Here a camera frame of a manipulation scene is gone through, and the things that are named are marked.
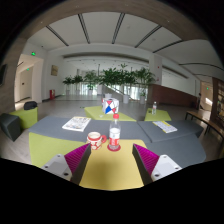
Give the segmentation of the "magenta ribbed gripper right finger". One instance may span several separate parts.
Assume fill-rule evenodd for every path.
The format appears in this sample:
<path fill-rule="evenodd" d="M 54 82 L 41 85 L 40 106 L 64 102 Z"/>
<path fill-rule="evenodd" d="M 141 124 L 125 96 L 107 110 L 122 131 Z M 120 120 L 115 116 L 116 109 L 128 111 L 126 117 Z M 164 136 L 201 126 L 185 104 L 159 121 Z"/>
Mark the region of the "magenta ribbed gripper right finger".
<path fill-rule="evenodd" d="M 144 185 L 181 170 L 181 167 L 168 155 L 159 156 L 137 144 L 133 145 L 132 154 Z"/>

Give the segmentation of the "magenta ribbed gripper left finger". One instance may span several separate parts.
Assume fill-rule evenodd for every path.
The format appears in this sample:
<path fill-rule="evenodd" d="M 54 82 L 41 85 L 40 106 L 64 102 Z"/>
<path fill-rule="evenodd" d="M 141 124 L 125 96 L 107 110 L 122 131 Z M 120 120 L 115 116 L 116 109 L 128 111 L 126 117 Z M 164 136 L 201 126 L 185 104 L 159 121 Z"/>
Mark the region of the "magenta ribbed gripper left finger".
<path fill-rule="evenodd" d="M 90 144 L 80 146 L 66 155 L 57 154 L 42 169 L 65 180 L 79 184 L 91 154 Z"/>

